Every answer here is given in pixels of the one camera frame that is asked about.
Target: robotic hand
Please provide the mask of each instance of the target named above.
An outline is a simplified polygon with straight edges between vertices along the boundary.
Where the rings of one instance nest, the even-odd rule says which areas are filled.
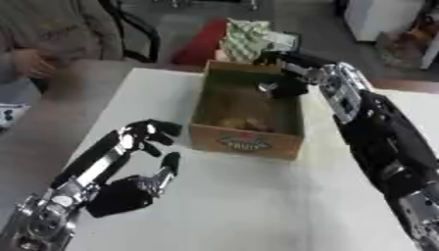
[[[269,52],[256,63],[278,59],[285,78],[260,84],[260,91],[282,98],[318,85],[355,160],[404,231],[420,250],[438,251],[439,165],[422,135],[388,98],[373,93],[354,67],[291,52]]]
[[[181,125],[154,120],[113,130],[75,159],[39,197],[31,195],[0,235],[2,251],[62,251],[74,236],[80,210],[100,218],[147,207],[177,176],[179,154],[169,153],[152,176],[129,176],[107,183],[130,158],[161,152],[150,142],[172,145]]]

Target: cardboard box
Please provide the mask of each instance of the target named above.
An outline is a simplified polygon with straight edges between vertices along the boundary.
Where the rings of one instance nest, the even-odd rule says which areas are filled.
[[[295,159],[304,138],[300,99],[268,99],[257,89],[280,77],[275,67],[210,62],[189,126],[193,148]]]

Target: red object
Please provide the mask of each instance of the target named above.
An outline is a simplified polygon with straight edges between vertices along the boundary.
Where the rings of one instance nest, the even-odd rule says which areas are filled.
[[[171,59],[173,64],[204,67],[215,58],[220,40],[225,37],[227,19],[213,20],[204,25],[192,40],[177,51]]]

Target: chair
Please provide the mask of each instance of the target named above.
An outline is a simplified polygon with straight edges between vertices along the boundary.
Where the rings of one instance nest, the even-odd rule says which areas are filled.
[[[159,59],[159,51],[160,51],[160,45],[161,45],[161,38],[159,36],[159,33],[157,30],[148,25],[145,21],[142,19],[132,15],[131,13],[128,13],[123,10],[122,8],[122,1],[121,0],[99,0],[100,4],[106,10],[114,19],[116,26],[119,29],[119,32],[121,33],[122,38],[122,46],[123,46],[123,55],[126,58],[134,59],[140,63],[157,63],[157,60]],[[123,28],[123,23],[126,23],[127,25],[131,25],[134,29],[141,32],[145,36],[147,36],[150,40],[150,47],[149,47],[149,55],[145,56],[142,55],[139,52],[135,52],[132,50],[129,50],[125,47],[124,40],[125,40],[125,32]]]

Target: box label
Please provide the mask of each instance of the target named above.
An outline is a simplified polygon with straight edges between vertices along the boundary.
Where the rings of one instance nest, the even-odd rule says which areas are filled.
[[[241,152],[256,152],[259,150],[270,149],[271,146],[260,138],[229,136],[218,140],[224,146]]]

